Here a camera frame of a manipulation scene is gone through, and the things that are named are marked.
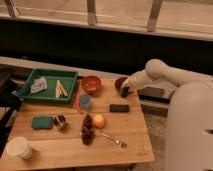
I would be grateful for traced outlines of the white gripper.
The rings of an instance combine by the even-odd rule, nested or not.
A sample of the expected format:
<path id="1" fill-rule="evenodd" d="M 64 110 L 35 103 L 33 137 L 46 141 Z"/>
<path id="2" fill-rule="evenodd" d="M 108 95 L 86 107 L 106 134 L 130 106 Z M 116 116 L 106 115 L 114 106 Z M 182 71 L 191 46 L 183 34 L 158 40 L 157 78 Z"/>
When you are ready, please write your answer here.
<path id="1" fill-rule="evenodd" d="M 149 78 L 145 70 L 137 71 L 136 73 L 130 75 L 121 85 L 121 89 L 126 87 L 129 88 L 129 91 L 135 91 L 139 88 L 142 88 L 145 84 L 149 82 Z"/>

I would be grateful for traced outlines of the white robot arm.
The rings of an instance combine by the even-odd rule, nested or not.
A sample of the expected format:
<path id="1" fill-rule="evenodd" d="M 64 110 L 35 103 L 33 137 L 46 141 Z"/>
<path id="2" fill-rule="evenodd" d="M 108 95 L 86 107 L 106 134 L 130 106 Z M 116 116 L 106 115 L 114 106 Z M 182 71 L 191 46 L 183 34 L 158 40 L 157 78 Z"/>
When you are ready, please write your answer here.
<path id="1" fill-rule="evenodd" d="M 128 87 L 129 91 L 134 91 L 161 80 L 168 81 L 177 87 L 190 82 L 207 82 L 213 85 L 211 75 L 171 67 L 160 59 L 151 59 L 143 70 L 130 75 L 122 83 L 121 88 Z"/>

